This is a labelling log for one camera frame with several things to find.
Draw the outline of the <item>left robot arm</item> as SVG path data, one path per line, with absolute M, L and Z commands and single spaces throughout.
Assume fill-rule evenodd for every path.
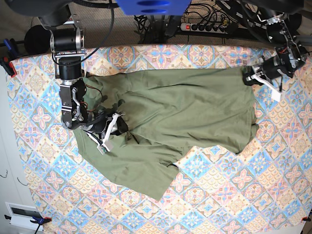
M 250 27 L 245 3 L 257 6 L 259 12 L 256 16 L 265 23 L 267 40 Z M 243 20 L 250 33 L 262 43 L 268 42 L 276 51 L 274 57 L 245 67 L 242 70 L 243 82 L 247 86 L 266 85 L 272 91 L 271 98 L 279 102 L 283 95 L 283 77 L 292 78 L 295 71 L 305 65 L 309 53 L 305 47 L 312 45 L 311 36 L 298 35 L 289 29 L 289 15 L 302 12 L 311 18 L 312 13 L 303 10 L 303 0 L 241 0 L 240 4 Z

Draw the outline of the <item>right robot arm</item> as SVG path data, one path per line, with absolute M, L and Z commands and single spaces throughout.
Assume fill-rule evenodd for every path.
M 14 12 L 37 17 L 50 31 L 50 48 L 55 64 L 55 77 L 61 80 L 61 121 L 65 128 L 80 128 L 96 143 L 101 154 L 112 150 L 112 134 L 121 131 L 121 114 L 88 110 L 84 101 L 87 84 L 82 63 L 90 56 L 84 46 L 84 31 L 73 19 L 68 0 L 7 0 Z

